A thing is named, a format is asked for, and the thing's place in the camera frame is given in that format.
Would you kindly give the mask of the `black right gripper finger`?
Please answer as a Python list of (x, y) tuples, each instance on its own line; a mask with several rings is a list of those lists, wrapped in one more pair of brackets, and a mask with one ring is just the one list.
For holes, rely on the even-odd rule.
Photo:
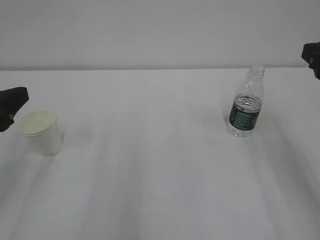
[(320, 60), (311, 59), (309, 63), (309, 68), (313, 70), (314, 76), (320, 80)]
[(308, 63), (310, 67), (319, 67), (320, 66), (320, 43), (306, 43), (303, 46), (302, 59)]

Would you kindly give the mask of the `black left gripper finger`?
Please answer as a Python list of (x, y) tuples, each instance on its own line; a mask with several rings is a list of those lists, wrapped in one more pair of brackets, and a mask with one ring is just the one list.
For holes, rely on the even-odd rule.
[(5, 132), (14, 123), (14, 116), (12, 114), (0, 115), (0, 132)]
[(26, 87), (15, 87), (0, 91), (0, 114), (13, 115), (27, 103), (29, 94)]

